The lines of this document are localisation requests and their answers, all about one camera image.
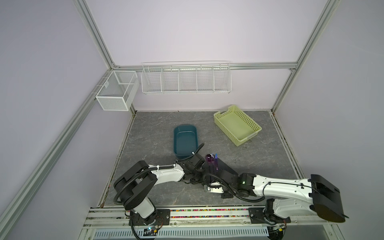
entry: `table surface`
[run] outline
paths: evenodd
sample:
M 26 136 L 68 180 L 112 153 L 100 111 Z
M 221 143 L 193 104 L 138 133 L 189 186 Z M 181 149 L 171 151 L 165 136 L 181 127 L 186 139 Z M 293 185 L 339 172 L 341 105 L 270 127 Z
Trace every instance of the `table surface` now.
M 138 112 L 114 178 L 119 178 L 137 161 L 168 165 L 176 159 L 173 152 L 173 131 L 181 124 L 197 129 L 199 154 L 217 153 L 237 173 L 243 172 L 272 178 L 296 179 L 276 128 L 267 111 L 245 112 L 262 130 L 257 136 L 236 147 L 214 123 L 214 112 Z M 111 186 L 104 205 L 113 205 L 116 191 Z M 237 198 L 221 199 L 220 194 L 204 191 L 201 184 L 167 182 L 153 187 L 148 197 L 157 207 L 194 205 L 250 205 Z

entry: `green plastic basket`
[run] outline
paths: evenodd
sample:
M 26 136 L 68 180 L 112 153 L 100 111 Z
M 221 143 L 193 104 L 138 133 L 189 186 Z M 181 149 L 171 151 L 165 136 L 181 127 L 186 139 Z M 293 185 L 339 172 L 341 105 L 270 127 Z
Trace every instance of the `green plastic basket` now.
M 238 147 L 261 131 L 261 127 L 236 105 L 214 114 L 215 124 Z

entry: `white mesh basket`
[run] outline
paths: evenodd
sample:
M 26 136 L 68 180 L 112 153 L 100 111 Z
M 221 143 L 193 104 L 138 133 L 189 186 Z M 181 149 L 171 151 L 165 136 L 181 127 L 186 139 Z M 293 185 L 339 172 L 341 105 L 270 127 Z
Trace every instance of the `white mesh basket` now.
M 113 70 L 96 99 L 104 110 L 129 111 L 139 85 L 135 71 Z
M 232 88 L 229 63 L 162 67 L 143 64 L 141 82 L 145 94 L 229 93 Z

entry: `blue plastic container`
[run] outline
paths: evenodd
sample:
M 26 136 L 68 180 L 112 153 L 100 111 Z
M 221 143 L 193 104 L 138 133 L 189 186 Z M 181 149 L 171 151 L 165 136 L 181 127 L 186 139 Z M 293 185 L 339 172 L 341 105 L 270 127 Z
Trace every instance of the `blue plastic container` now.
M 181 125 L 175 128 L 173 151 L 179 159 L 192 155 L 197 150 L 197 131 L 193 125 Z

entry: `wire rack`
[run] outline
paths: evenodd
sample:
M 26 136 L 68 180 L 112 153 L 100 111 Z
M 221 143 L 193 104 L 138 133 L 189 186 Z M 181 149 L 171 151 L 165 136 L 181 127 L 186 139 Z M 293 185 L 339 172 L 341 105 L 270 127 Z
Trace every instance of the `wire rack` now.
M 232 89 L 229 62 L 173 62 L 161 67 L 157 64 L 143 63 L 141 80 L 145 94 L 229 93 Z
M 103 110 L 129 111 L 139 85 L 135 71 L 113 70 L 96 94 L 96 99 Z

